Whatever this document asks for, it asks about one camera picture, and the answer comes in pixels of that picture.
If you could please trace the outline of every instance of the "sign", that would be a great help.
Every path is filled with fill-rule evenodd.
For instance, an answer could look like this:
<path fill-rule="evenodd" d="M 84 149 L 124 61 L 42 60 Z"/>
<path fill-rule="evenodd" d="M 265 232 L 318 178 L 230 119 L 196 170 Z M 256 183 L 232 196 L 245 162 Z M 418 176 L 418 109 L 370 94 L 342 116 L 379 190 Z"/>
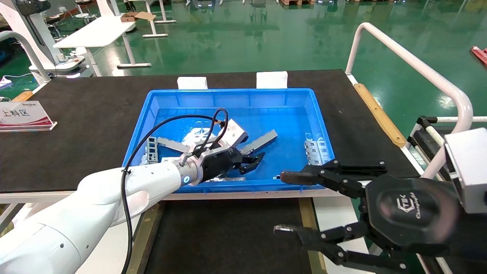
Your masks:
<path fill-rule="evenodd" d="M 0 103 L 0 132 L 50 131 L 56 125 L 39 101 Z"/>

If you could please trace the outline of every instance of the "black cable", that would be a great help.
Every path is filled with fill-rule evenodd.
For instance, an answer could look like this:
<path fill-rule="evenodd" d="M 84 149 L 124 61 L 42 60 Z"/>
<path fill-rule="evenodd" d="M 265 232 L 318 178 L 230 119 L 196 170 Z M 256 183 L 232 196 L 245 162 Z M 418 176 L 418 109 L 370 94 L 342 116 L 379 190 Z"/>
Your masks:
<path fill-rule="evenodd" d="M 211 137 L 211 133 L 213 132 L 213 126 L 215 125 L 215 122 L 217 121 L 216 119 L 216 116 L 218 115 L 218 113 L 220 111 L 224 111 L 225 112 L 225 129 L 226 129 L 226 125 L 228 124 L 228 113 L 226 112 L 226 109 L 224 108 L 219 108 L 215 111 L 215 114 L 213 114 L 213 119 L 212 119 L 212 123 L 210 125 L 210 130 L 208 131 L 208 135 L 206 136 L 206 139 L 204 140 L 203 144 L 200 146 L 199 149 L 196 149 L 195 147 L 195 150 L 193 151 L 193 155 L 195 154 L 198 154 L 200 153 L 203 149 L 205 149 L 206 147 L 206 144 L 208 144 L 208 141 Z"/>
<path fill-rule="evenodd" d="M 125 258 L 125 264 L 124 264 L 124 267 L 122 269 L 122 274 L 125 274 L 127 272 L 127 269 L 129 268 L 130 257 L 132 256 L 132 239 L 133 239 L 133 236 L 132 236 L 132 223 L 130 221 L 131 218 L 130 218 L 130 212 L 129 212 L 129 205 L 128 205 L 128 202 L 127 202 L 127 194 L 125 192 L 125 180 L 126 180 L 127 174 L 130 174 L 129 168 L 130 168 L 130 164 L 132 163 L 133 158 L 135 157 L 135 154 L 142 147 L 142 145 L 146 142 L 147 138 L 149 138 L 152 135 L 152 133 L 154 133 L 154 131 L 156 131 L 158 128 L 160 128 L 164 124 L 166 124 L 168 122 L 171 122 L 171 121 L 174 121 L 174 120 L 182 119 L 182 118 L 203 118 L 203 119 L 211 120 L 211 128 L 213 128 L 213 125 L 215 124 L 215 122 L 218 122 L 216 120 L 216 115 L 221 110 L 224 110 L 226 112 L 225 109 L 218 109 L 215 112 L 215 114 L 213 115 L 213 117 L 206 116 L 206 115 L 198 115 L 198 114 L 187 114 L 187 115 L 180 115 L 180 116 L 175 116 L 175 117 L 172 117 L 172 118 L 168 118 L 168 119 L 166 119 L 166 120 L 158 123 L 157 125 L 155 125 L 140 140 L 140 142 L 137 144 L 137 146 L 135 147 L 134 151 L 130 155 L 130 158 L 127 161 L 127 164 L 125 165 L 124 169 L 122 170 L 122 179 L 121 179 L 121 183 L 120 183 L 120 192 L 122 194 L 122 197 L 121 197 L 122 198 L 122 204 L 123 204 L 123 209 L 124 209 L 124 213 L 125 213 L 125 219 L 127 220 L 127 230 L 129 232 L 129 242 L 128 242 L 128 249 L 127 249 L 127 257 Z"/>
<path fill-rule="evenodd" d="M 228 112 L 224 108 L 220 108 L 220 109 L 223 111 L 223 113 L 225 113 L 225 126 L 223 126 L 222 134 L 220 134 L 218 137 L 216 137 L 215 141 L 211 144 L 211 146 L 208 150 L 213 149 L 215 147 L 215 145 L 218 144 L 218 142 L 223 138 L 223 134 L 225 134 L 226 128 L 228 127 Z"/>

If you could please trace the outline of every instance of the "blue storage crate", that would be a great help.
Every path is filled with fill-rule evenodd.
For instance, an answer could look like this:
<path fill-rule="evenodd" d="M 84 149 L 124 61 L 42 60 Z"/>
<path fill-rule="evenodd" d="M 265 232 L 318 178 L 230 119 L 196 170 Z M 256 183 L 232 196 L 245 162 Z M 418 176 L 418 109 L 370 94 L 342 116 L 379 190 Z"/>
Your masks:
<path fill-rule="evenodd" d="M 256 170 L 245 174 L 245 181 L 204 182 L 197 186 L 184 186 L 175 193 L 256 192 L 323 189 L 321 186 L 288 185 L 273 177 L 282 170 L 301 170 L 307 164 L 304 148 L 306 140 L 325 144 L 324 161 L 334 158 L 323 117 L 311 89 L 214 89 L 214 90 L 153 90 L 137 121 L 125 166 L 130 154 L 141 138 L 157 123 L 177 115 L 201 114 L 213 116 L 217 108 L 225 108 L 228 118 L 234 119 L 249 135 L 242 148 L 274 129 L 278 137 L 261 150 L 265 156 Z M 210 120 L 185 118 L 169 122 L 156 130 L 153 137 L 165 137 L 182 142 L 192 130 L 209 128 Z M 219 127 L 214 128 L 217 134 Z M 145 146 L 137 152 L 132 165 L 139 165 Z M 179 157 L 180 153 L 158 146 L 159 160 L 162 157 Z M 242 177 L 237 170 L 229 177 Z"/>

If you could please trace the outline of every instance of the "stool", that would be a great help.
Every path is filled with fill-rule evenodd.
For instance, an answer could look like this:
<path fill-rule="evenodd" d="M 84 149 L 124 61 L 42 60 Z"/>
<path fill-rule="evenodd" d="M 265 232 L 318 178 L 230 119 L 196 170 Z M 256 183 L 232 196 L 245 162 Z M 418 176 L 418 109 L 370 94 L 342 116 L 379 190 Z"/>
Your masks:
<path fill-rule="evenodd" d="M 54 38 L 60 37 L 61 33 L 59 32 L 59 28 L 57 27 L 57 22 L 61 21 L 61 16 L 55 15 L 55 16 L 50 16 L 46 17 L 46 24 L 51 31 L 51 34 L 53 35 Z"/>
<path fill-rule="evenodd" d="M 85 16 L 90 15 L 90 9 L 88 8 L 88 4 L 93 3 L 94 0 L 75 0 L 75 2 L 76 5 L 78 5 L 80 11 L 80 14 L 75 15 L 76 18 L 85 18 Z M 86 10 L 88 11 L 88 13 L 83 13 L 81 6 L 86 6 Z"/>
<path fill-rule="evenodd" d="M 83 17 L 83 26 L 86 26 L 87 24 L 93 22 L 96 20 L 96 14 L 90 14 L 85 17 Z"/>

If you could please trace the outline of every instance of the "green epoxy floor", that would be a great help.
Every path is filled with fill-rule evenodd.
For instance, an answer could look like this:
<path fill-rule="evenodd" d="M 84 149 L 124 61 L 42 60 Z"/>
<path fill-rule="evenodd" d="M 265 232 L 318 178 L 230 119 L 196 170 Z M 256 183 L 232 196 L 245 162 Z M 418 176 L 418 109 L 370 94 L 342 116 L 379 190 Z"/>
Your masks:
<path fill-rule="evenodd" d="M 145 11 L 143 3 L 135 4 L 138 11 Z M 137 21 L 138 30 L 129 34 L 131 48 L 135 60 L 150 62 L 151 68 L 118 70 L 117 64 L 129 62 L 119 38 L 95 54 L 101 73 L 124 76 L 345 69 L 355 30 L 367 21 L 464 90 L 475 115 L 487 115 L 487 72 L 469 51 L 473 45 L 487 47 L 486 0 L 317 0 L 315 5 L 301 8 L 273 0 L 200 4 L 203 7 L 198 8 L 193 1 L 187 7 L 184 1 L 177 1 L 167 6 L 167 14 L 178 22 L 159 24 L 156 29 L 168 33 L 168 38 L 142 38 L 151 32 L 150 25 Z M 125 10 L 122 3 L 119 7 Z M 152 11 L 161 15 L 158 5 Z M 28 59 L 23 60 L 22 71 L 15 62 L 18 74 L 27 72 Z M 9 67 L 5 65 L 0 73 L 12 75 Z M 451 99 L 369 34 L 362 37 L 353 74 L 404 135 L 409 134 L 418 115 L 456 115 Z"/>

